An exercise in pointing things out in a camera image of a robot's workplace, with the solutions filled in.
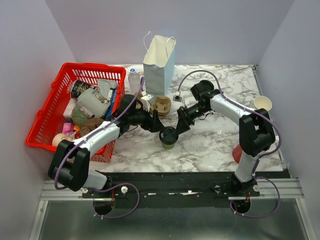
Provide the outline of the black cup lid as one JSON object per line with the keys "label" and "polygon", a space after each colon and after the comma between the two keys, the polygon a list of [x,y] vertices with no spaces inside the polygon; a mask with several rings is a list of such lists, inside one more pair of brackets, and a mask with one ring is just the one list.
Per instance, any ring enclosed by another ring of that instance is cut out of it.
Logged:
{"label": "black cup lid", "polygon": [[172,126],[166,126],[163,130],[159,132],[159,139],[162,144],[174,145],[179,136],[175,134],[176,129]]}

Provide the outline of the green paper cup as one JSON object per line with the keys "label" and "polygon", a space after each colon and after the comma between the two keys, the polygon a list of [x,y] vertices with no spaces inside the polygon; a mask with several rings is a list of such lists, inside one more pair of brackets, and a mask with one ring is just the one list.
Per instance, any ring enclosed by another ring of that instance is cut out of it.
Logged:
{"label": "green paper cup", "polygon": [[161,145],[164,149],[170,150],[175,146],[178,139],[177,138],[173,139],[173,140],[172,139],[171,140],[161,139],[160,141],[161,141]]}

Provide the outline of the stack of green paper cups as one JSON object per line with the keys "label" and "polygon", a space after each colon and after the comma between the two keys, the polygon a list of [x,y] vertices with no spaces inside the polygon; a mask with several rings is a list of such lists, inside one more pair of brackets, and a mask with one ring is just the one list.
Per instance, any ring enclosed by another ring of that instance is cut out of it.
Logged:
{"label": "stack of green paper cups", "polygon": [[253,101],[250,104],[250,107],[259,110],[259,109],[265,109],[267,111],[270,111],[272,109],[272,101],[263,95],[259,95],[253,99]]}

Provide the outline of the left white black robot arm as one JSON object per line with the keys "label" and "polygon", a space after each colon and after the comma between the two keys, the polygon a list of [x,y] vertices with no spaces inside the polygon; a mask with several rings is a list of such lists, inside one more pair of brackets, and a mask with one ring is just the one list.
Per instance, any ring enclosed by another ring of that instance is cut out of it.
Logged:
{"label": "left white black robot arm", "polygon": [[108,178],[103,173],[90,171],[90,159],[108,143],[116,140],[130,126],[141,126],[151,133],[162,131],[157,110],[152,113],[144,108],[136,108],[137,97],[126,94],[117,110],[103,121],[95,130],[73,141],[59,142],[48,170],[57,190],[70,189],[74,192],[81,188],[93,189],[101,198],[111,191]]}

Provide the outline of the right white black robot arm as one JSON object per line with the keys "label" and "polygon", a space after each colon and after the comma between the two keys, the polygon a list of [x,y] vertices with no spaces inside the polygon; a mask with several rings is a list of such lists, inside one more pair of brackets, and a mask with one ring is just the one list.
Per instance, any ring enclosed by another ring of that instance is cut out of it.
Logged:
{"label": "right white black robot arm", "polygon": [[276,140],[269,113],[263,108],[254,110],[239,103],[232,104],[208,80],[195,84],[190,91],[197,103],[191,107],[181,106],[177,110],[178,123],[173,135],[177,138],[189,131],[195,119],[209,111],[220,113],[236,123],[239,127],[241,157],[232,174],[230,191],[241,196],[254,180],[259,154],[269,150]]}

